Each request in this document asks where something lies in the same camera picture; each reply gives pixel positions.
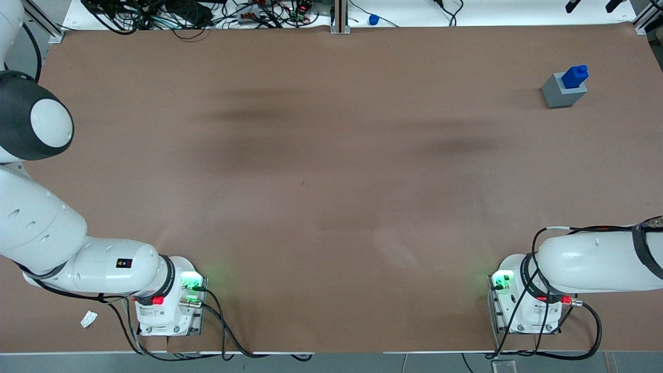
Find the black tape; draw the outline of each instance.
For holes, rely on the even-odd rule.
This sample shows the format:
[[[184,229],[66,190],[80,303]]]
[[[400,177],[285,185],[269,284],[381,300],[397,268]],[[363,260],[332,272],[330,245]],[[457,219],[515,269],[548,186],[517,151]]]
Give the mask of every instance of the black tape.
[[[532,260],[532,254],[526,254],[525,258],[522,260],[520,263],[520,278],[522,279],[523,284],[529,283],[530,285],[526,287],[525,289],[527,290],[528,293],[530,293],[531,296],[534,298],[537,298],[538,300],[541,300],[541,298],[545,298],[545,301],[541,302],[546,302],[549,304],[557,303],[562,300],[562,294],[560,292],[550,286],[548,283],[548,280],[541,274],[541,271],[538,273],[538,277],[543,281],[544,285],[548,288],[549,292],[543,291],[539,289],[535,284],[534,281],[530,281],[530,272],[529,272],[529,267],[530,267],[530,260]]]
[[[661,268],[652,252],[649,250],[649,245],[647,245],[647,229],[643,226],[644,223],[634,225],[631,228],[631,234],[633,236],[633,247],[635,248],[635,254],[638,256],[640,262],[649,269],[656,277],[663,279],[663,268]]]

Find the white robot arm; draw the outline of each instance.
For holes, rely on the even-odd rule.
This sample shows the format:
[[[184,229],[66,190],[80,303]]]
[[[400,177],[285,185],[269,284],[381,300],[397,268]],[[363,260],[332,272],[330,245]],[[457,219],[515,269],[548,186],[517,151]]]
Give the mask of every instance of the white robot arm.
[[[532,254],[507,257],[489,278],[497,328],[556,333],[562,304],[576,304],[570,295],[663,289],[661,226],[662,220],[654,218],[611,232],[580,231],[548,238],[534,259]]]
[[[21,2],[2,0],[2,59],[22,23]],[[203,279],[188,260],[138,241],[87,236],[83,217],[23,168],[67,150],[73,136],[58,98],[25,74],[0,72],[0,255],[33,285],[133,296],[144,335],[197,334],[204,294],[193,288]]]

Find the black cable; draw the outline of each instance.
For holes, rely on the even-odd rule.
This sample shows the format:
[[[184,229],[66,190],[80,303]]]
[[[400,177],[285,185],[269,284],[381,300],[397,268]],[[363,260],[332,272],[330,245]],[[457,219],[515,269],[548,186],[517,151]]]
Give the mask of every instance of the black cable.
[[[39,83],[39,78],[41,77],[41,68],[42,68],[41,50],[39,50],[39,45],[37,44],[37,40],[34,38],[34,35],[32,34],[32,31],[30,31],[30,28],[28,27],[28,25],[26,23],[23,23],[23,29],[28,34],[28,37],[30,38],[30,41],[32,42],[32,47],[34,48],[34,54],[37,57],[37,71],[36,71],[36,73],[34,73],[34,81]]]
[[[660,5],[656,2],[656,0],[649,0],[649,2],[652,3],[652,6],[653,6],[654,8],[656,8],[656,9],[658,9],[659,11],[662,11],[662,12],[663,12],[663,7],[660,6]]]
[[[474,373],[474,370],[469,367],[469,364],[467,363],[467,359],[465,358],[465,353],[460,354],[463,357],[463,362],[465,363],[465,366],[467,367],[467,370],[469,370],[469,373]]]
[[[92,14],[92,15],[97,19],[97,21],[99,21],[99,22],[100,22],[102,25],[104,25],[107,29],[109,29],[110,31],[113,31],[114,33],[116,33],[116,34],[118,34],[118,35],[131,35],[131,34],[135,33],[136,30],[138,30],[138,29],[134,28],[133,30],[131,30],[131,31],[127,32],[127,33],[123,33],[122,31],[115,30],[113,27],[110,27],[109,25],[107,25],[106,22],[102,21],[101,18],[99,18],[99,16],[97,15],[97,13],[94,13],[93,11],[91,11],[90,14]],[[115,26],[117,26],[118,29],[122,29],[122,27],[120,27],[120,25],[118,25],[117,22],[115,22],[114,20],[111,19],[111,22],[112,22]]]
[[[348,0],[348,2],[350,2],[355,8],[359,9],[360,11],[362,11],[362,12],[368,14],[368,15],[372,15],[372,14],[373,14],[373,13],[367,12],[366,10],[364,10],[364,8],[358,6],[358,5],[355,4],[352,0]],[[384,22],[387,22],[388,24],[392,25],[393,27],[400,27],[400,26],[398,26],[397,24],[393,23],[392,21],[390,21],[390,20],[388,20],[388,19],[386,19],[386,18],[382,18],[382,17],[380,17],[380,19],[383,20]]]
[[[297,356],[295,354],[292,354],[291,356],[292,356],[293,359],[295,359],[297,361],[301,361],[301,362],[307,362],[307,361],[310,361],[311,359],[313,359],[313,354],[309,354],[305,358],[300,358],[299,356]]]
[[[58,23],[58,27],[60,27],[61,29],[69,30],[69,31],[79,31],[77,29],[72,29],[71,27],[63,26],[59,23]]]
[[[458,1],[460,1],[460,7],[458,7],[458,9],[456,9],[456,11],[453,12],[453,25],[454,26],[458,26],[458,18],[456,18],[456,16],[461,11],[461,9],[463,9],[463,7],[465,6],[465,2],[463,0],[458,0]]]
[[[278,28],[278,29],[283,28],[283,26],[279,23],[278,19],[275,17],[274,12],[270,12],[264,5],[261,5],[260,3],[258,3],[258,6],[260,7],[260,9],[263,10],[263,12],[265,12],[267,17],[270,19],[270,21],[272,21],[274,23],[274,26],[276,28]]]
[[[172,32],[172,33],[173,33],[178,39],[180,39],[180,40],[182,40],[182,41],[187,41],[187,40],[194,40],[195,38],[198,38],[198,37],[199,37],[200,35],[202,35],[206,30],[205,30],[205,29],[202,29],[202,30],[200,30],[200,32],[199,32],[198,34],[195,34],[195,35],[192,36],[192,37],[182,37],[182,36],[178,35],[178,33],[176,33],[175,30],[170,30],[170,31],[171,31],[171,32]]]
[[[537,356],[544,356],[546,358],[553,358],[558,360],[578,361],[591,358],[594,356],[594,354],[596,354],[596,352],[599,350],[599,347],[601,346],[601,338],[603,337],[603,325],[601,324],[601,317],[599,317],[599,314],[596,313],[596,311],[594,311],[594,309],[591,308],[587,303],[583,303],[582,307],[586,308],[591,313],[591,315],[594,316],[594,320],[596,321],[596,339],[594,340],[594,345],[589,349],[589,351],[578,356],[564,356],[551,354],[549,352],[537,352]]]
[[[235,348],[241,352],[244,356],[247,358],[264,358],[268,355],[258,355],[254,354],[252,352],[249,352],[246,348],[244,348],[241,343],[237,340],[237,337],[235,336],[235,333],[233,333],[232,329],[230,329],[230,326],[225,322],[223,317],[219,315],[219,313],[212,307],[210,307],[208,304],[203,303],[202,307],[206,310],[208,310],[220,323],[221,327],[224,328],[228,332],[228,336],[230,337],[231,342],[235,345]]]

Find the table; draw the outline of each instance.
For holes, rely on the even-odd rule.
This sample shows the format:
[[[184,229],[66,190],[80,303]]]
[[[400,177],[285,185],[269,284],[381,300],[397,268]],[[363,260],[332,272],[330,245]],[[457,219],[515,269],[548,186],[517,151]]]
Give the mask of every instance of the table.
[[[605,11],[605,0],[582,0],[577,8],[567,14],[564,5],[568,0],[465,0],[465,6],[457,16],[459,26],[526,26],[526,25],[592,25],[630,22],[635,19],[631,4],[621,3],[612,13]],[[356,0],[355,3],[369,12],[384,17],[402,27],[444,27],[449,25],[449,16],[432,0]],[[446,5],[454,12],[458,0],[449,0]],[[234,4],[229,1],[231,13]],[[220,16],[220,10],[213,12]],[[373,27],[368,25],[368,15],[352,5],[349,6],[351,27]],[[321,15],[314,26],[328,25],[330,18]],[[80,0],[72,3],[63,25],[81,30],[104,30]],[[389,27],[384,22],[380,27]]]
[[[589,93],[547,110],[539,87],[579,63]],[[91,236],[192,260],[251,350],[491,350],[485,276],[537,229],[660,213],[661,83],[630,23],[74,31],[42,74],[74,142],[26,168]],[[8,260],[0,273],[0,351],[127,349],[107,307],[27,285]],[[602,349],[662,350],[662,295],[583,296]],[[589,348],[593,321],[574,314],[542,348]],[[151,343],[220,348],[211,319]]]

